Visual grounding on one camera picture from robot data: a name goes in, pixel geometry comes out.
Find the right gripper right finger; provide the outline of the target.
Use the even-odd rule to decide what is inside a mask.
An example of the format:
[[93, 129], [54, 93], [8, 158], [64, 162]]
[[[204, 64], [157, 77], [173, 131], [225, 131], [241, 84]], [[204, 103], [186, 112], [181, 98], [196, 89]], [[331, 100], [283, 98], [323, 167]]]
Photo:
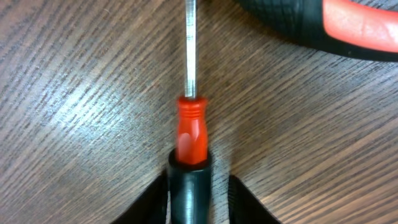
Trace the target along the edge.
[[230, 224], [280, 224], [235, 175], [228, 180], [228, 212]]

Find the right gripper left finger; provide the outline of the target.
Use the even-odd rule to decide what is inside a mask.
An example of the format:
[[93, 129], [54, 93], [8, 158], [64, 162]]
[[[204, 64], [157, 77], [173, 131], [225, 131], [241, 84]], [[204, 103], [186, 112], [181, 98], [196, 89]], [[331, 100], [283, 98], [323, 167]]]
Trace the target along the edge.
[[165, 224], [168, 204], [167, 172], [160, 175], [111, 224]]

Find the black red screwdriver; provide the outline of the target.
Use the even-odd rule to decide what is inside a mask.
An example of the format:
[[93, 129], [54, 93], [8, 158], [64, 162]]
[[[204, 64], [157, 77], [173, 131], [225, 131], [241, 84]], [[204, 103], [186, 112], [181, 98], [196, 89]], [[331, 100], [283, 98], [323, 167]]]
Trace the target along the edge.
[[185, 0], [185, 92], [177, 101], [177, 147], [169, 154], [171, 223], [208, 223], [211, 156], [206, 99], [197, 93], [197, 1]]

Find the orange black pliers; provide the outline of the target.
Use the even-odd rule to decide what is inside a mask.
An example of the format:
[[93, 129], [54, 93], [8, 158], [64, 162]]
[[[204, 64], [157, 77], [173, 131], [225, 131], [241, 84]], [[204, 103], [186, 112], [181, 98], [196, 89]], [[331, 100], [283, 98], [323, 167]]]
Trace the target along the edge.
[[344, 57], [397, 61], [397, 12], [350, 0], [239, 0], [271, 29]]

